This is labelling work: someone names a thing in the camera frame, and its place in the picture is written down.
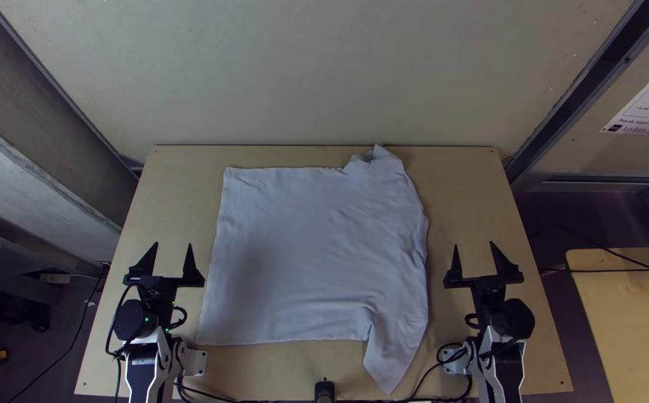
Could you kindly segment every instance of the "cable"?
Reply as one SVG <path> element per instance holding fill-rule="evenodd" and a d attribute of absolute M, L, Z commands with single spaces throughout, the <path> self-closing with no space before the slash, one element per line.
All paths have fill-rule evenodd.
<path fill-rule="evenodd" d="M 451 355 L 451 357 L 447 358 L 446 360 L 442 360 L 441 358 L 439 358 L 439 356 L 441 355 L 442 350 L 446 349 L 449 346 L 459 346 L 459 347 L 461 347 L 461 345 L 462 345 L 461 343 L 447 343 L 447 344 L 444 344 L 443 346 L 439 347 L 439 350 L 436 351 L 436 364 L 432 365 L 429 369 L 427 369 L 427 371 L 424 373 L 424 375 L 419 380 L 419 383 L 414 388 L 414 391 L 412 392 L 412 394 L 407 399 L 397 400 L 397 401 L 394 401 L 393 403 L 410 403 L 410 402 L 448 403 L 448 402 L 459 402 L 459 401 L 463 401 L 464 399 L 466 399 L 466 396 L 468 396 L 468 394 L 471 392 L 471 388 L 474 385 L 474 381 L 473 381 L 471 375 L 466 376 L 466 379 L 468 381 L 468 386 L 466 387 L 466 391 L 463 394 L 461 394 L 460 396 L 457 396 L 455 398 L 417 398 L 416 397 L 416 393 L 419 391 L 422 384 L 424 384 L 424 380 L 427 378 L 427 376 L 429 376 L 429 374 L 436 367 L 443 366 L 446 363 L 454 362 L 454 361 L 460 359 L 461 357 L 464 357 L 467 354 L 466 348 L 462 347 L 461 349 L 456 350 Z"/>
<path fill-rule="evenodd" d="M 113 357 L 114 357 L 115 359 L 117 359 L 117 360 L 120 359 L 120 357 L 121 357 L 121 353 L 123 352 L 123 348 L 128 347 L 128 346 L 131 344 L 131 341 L 130 341 L 130 340 L 127 341 L 127 342 L 123 345 L 123 347 L 121 347 L 120 349 L 115 350 L 114 352 L 112 352 L 111 350 L 109 350 L 109 347 L 110 347 L 110 337 L 111 337 L 111 335 L 113 334 L 113 326 L 116 325 L 116 319 L 118 319 L 118 313 L 120 312 L 120 310 L 121 310 L 121 306 L 123 305 L 123 300 L 125 299 L 125 296 L 128 294 L 128 291 L 129 291 L 129 290 L 131 289 L 131 287 L 134 286 L 134 285 L 136 285 L 136 284 L 129 284 L 129 285 L 125 288 L 125 290 L 123 290 L 123 294 L 121 294 L 121 298 L 118 300 L 118 304 L 116 305 L 116 312 L 113 314 L 113 320 L 110 322 L 110 328 L 108 329 L 108 335 L 106 336 L 106 348 L 105 348 L 105 350 L 106 350 L 106 354 L 108 354 L 108 355 L 110 355 L 110 356 L 113 356 Z"/>
<path fill-rule="evenodd" d="M 168 329 L 170 329 L 170 330 L 173 330 L 173 329 L 179 327 L 180 325 L 184 324 L 186 320 L 188 320 L 188 312 L 187 312 L 186 310 L 184 310 L 184 309 L 181 308 L 181 307 L 175 307 L 175 306 L 173 307 L 173 310 L 177 310 L 177 311 L 181 312 L 181 313 L 183 314 L 183 318 L 182 318 L 182 319 L 179 319 L 179 320 L 178 320 L 177 322 L 175 322 L 175 323 L 171 323 L 171 324 L 168 326 Z"/>
<path fill-rule="evenodd" d="M 197 390 L 197 389 L 193 389 L 191 387 L 183 386 L 183 384 L 180 381 L 179 382 L 173 382 L 173 384 L 176 387 L 178 387 L 178 390 L 180 390 L 180 389 L 187 390 L 188 392 L 197 393 L 199 395 L 207 396 L 207 397 L 209 397 L 211 399 L 220 400 L 220 401 L 227 402 L 227 403 L 239 403 L 237 400 L 224 398 L 222 396 L 212 395 L 210 393 L 203 392 L 202 390 Z"/>
<path fill-rule="evenodd" d="M 571 230 L 570 228 L 567 228 L 567 227 L 565 227 L 565 226 L 563 226 L 563 225 L 553 224 L 553 225 L 549 225 L 548 227 L 544 227 L 544 228 L 542 228 L 542 229 L 540 229 L 540 230 L 534 232 L 530 237 L 528 237 L 529 242 L 530 242 L 533 238 L 539 236 L 540 234 L 543 234 L 544 232 L 546 232 L 546 231 L 548 231 L 548 230 L 551 230 L 551 229 L 554 229 L 554 228 L 558 228 L 558 229 L 560 229 L 560 230 L 562 230 L 562 231 L 564 231 L 564 232 L 568 232 L 569 234 L 574 235 L 574 236 L 576 236 L 576 237 L 578 237 L 578 238 L 580 238 L 580 239 L 586 241 L 587 243 L 590 243 L 591 245 L 595 246 L 596 248 L 603 249 L 604 251 L 606 251 L 606 252 L 612 254 L 613 256 L 619 257 L 619 258 L 621 258 L 621 259 L 623 259 L 623 260 L 627 260 L 627 261 L 629 261 L 629 262 L 631 262 L 631 263 L 634 263 L 634 264 L 637 264 L 637 265 L 639 265 L 639 266 L 642 266 L 642 267 L 644 267 L 645 269 L 610 269 L 610 270 L 544 269 L 544 270 L 542 270 L 542 271 L 552 271 L 552 272 L 581 272 L 581 273 L 596 273 L 596 272 L 599 272 L 599 273 L 601 273 L 601 272 L 649 272 L 649 264 L 645 264 L 645 263 L 643 263 L 643 262 L 640 262 L 640 261 L 638 261 L 638 260 L 633 259 L 632 257 L 625 256 L 624 254 L 619 254 L 618 252 L 615 252 L 615 251 L 613 251 L 612 249 L 607 248 L 607 247 L 601 245 L 600 243 L 595 242 L 594 240 L 592 240 L 592 239 L 586 237 L 585 235 L 579 234 L 579 233 L 577 233 L 576 231 L 573 231 L 573 230 Z"/>
<path fill-rule="evenodd" d="M 485 353 L 479 354 L 479 358 L 487 359 L 488 357 L 491 357 L 494 354 L 498 354 L 498 353 L 502 352 L 503 350 L 508 349 L 509 347 L 516 344 L 516 342 L 518 342 L 518 339 L 511 339 L 511 340 L 509 340 L 509 341 L 507 341 L 505 343 L 502 343 L 500 346 L 492 348 L 492 349 L 488 350 Z"/>
<path fill-rule="evenodd" d="M 107 264 L 104 264 L 104 265 L 102 266 L 102 268 L 101 268 L 101 274 L 100 274 L 100 276 L 98 277 L 98 280 L 97 280 L 96 283 L 95 283 L 95 287 L 93 287 L 93 290 L 91 291 L 90 295 L 88 296 L 88 300 L 87 300 L 87 301 L 90 301 L 90 300 L 93 298 L 93 295 L 95 294 L 95 291 L 98 289 L 98 286 L 101 284 L 101 279 L 103 278 L 103 275 L 106 273 L 106 269 L 107 269 L 108 267 L 109 267 L 109 266 L 108 266 Z M 37 375 L 36 378 L 34 378 L 31 382 L 29 382 L 28 385 L 26 385 L 26 387 L 24 387 L 23 389 L 21 389 L 21 390 L 20 390 L 16 395 L 14 395 L 11 399 L 9 399 L 9 400 L 7 401 L 7 403 L 11 403 L 11 402 L 13 402 L 14 400 L 16 400 L 16 398 L 18 398 L 19 396 L 21 396 L 22 393 L 24 393 L 24 392 L 25 392 L 29 387 L 31 387 L 31 385 L 35 384 L 36 381 L 38 381 L 39 379 L 41 379 L 41 377 L 42 377 L 44 374 L 46 374 L 46 373 L 47 373 L 51 368 L 53 368 L 54 366 L 56 366 L 56 364 L 58 364 L 59 362 L 61 362 L 61 360 L 62 360 L 65 356 L 67 356 L 67 355 L 71 352 L 71 350 L 73 350 L 73 346 L 76 344 L 76 340 L 78 339 L 78 335 L 79 335 L 80 332 L 81 332 L 81 328 L 83 328 L 83 326 L 84 326 L 84 321 L 86 320 L 86 313 L 87 313 L 87 312 L 88 312 L 88 303 L 86 303 L 86 307 L 84 307 L 84 313 L 83 313 L 83 315 L 81 315 L 81 323 L 78 324 L 78 329 L 76 329 L 76 334 L 73 336 L 73 340 L 71 341 L 71 345 L 69 346 L 69 349 L 66 350 L 66 352 L 63 353 L 63 354 L 62 354 L 58 359 L 56 359 L 56 361 L 54 361 L 53 363 L 51 363 L 51 365 L 49 365 L 46 369 L 44 369 L 44 370 L 43 370 L 39 375 Z"/>
<path fill-rule="evenodd" d="M 121 360 L 120 358 L 116 359 L 116 362 L 118 363 L 118 378 L 116 381 L 116 394 L 113 395 L 113 403 L 118 403 L 118 391 L 121 389 Z"/>
<path fill-rule="evenodd" d="M 188 400 L 188 399 L 185 397 L 185 395 L 183 394 L 183 390 L 181 390 L 181 387 L 180 387 L 180 386 L 176 386 L 176 387 L 175 387 L 175 390 L 178 391 L 178 395 L 181 397 L 181 400 L 182 400 L 183 402 L 185 402 L 185 403 L 192 403 L 190 400 Z"/>
<path fill-rule="evenodd" d="M 234 399 L 225 398 L 225 397 L 217 396 L 217 395 L 212 395 L 210 393 L 206 393 L 206 392 L 203 392 L 201 390 L 197 390 L 197 389 L 193 389 L 193 388 L 183 386 L 183 372 L 185 371 L 185 369 L 183 368 L 183 363 L 181 362 L 181 357 L 178 354 L 175 354 L 175 359 L 178 361 L 178 364 L 181 366 L 182 370 L 181 370 L 181 373 L 178 375 L 178 382 L 173 382 L 173 384 L 175 385 L 176 389 L 178 389 L 178 395 L 181 397 L 183 402 L 192 403 L 188 399 L 185 398 L 185 396 L 183 395 L 183 391 L 181 389 L 185 389 L 185 390 L 188 390 L 190 392 L 197 393 L 197 394 L 200 394 L 200 395 L 203 395 L 203 396 L 207 396 L 207 397 L 209 397 L 211 399 L 220 400 L 220 401 L 227 402 L 227 403 L 240 403 L 240 402 L 238 402 L 237 400 L 234 400 Z"/>

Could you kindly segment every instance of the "wooden tabletop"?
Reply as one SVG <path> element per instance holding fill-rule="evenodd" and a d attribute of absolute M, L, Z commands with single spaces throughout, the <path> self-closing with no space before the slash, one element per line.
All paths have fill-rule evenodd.
<path fill-rule="evenodd" d="M 188 243 L 207 277 L 215 238 L 223 169 L 227 166 L 344 166 L 363 146 L 156 146 L 145 163 L 121 239 L 113 258 L 91 330 L 76 393 L 113 395 L 116 364 L 104 353 L 104 340 L 124 286 L 128 267 L 153 242 L 160 247 L 154 274 L 179 276 Z M 311 400 L 315 382 L 327 377 L 337 398 L 402 399 L 436 362 L 440 345 L 471 333 L 463 321 L 474 311 L 468 290 L 444 290 L 442 279 L 459 245 L 466 276 L 493 274 L 489 241 L 520 265 L 526 281 L 511 285 L 509 297 L 524 300 L 536 315 L 536 329 L 525 355 L 524 393 L 570 391 L 571 381 L 551 311 L 533 261 L 499 156 L 484 147 L 388 147 L 404 162 L 430 221 L 427 276 L 430 321 L 427 333 L 403 381 L 384 394 L 362 365 L 365 342 L 307 341 L 252 346 L 201 346 L 208 351 L 206 375 L 185 383 L 211 393 L 247 400 Z M 189 319 L 177 335 L 192 343 L 204 288 L 178 291 L 176 304 Z M 421 396 L 458 396 L 465 379 L 434 372 Z M 121 383 L 121 396 L 128 386 Z"/>
<path fill-rule="evenodd" d="M 614 249 L 649 265 L 649 248 Z M 572 270 L 640 269 L 601 249 L 566 254 Z M 649 402 L 649 272 L 574 273 L 616 403 Z"/>

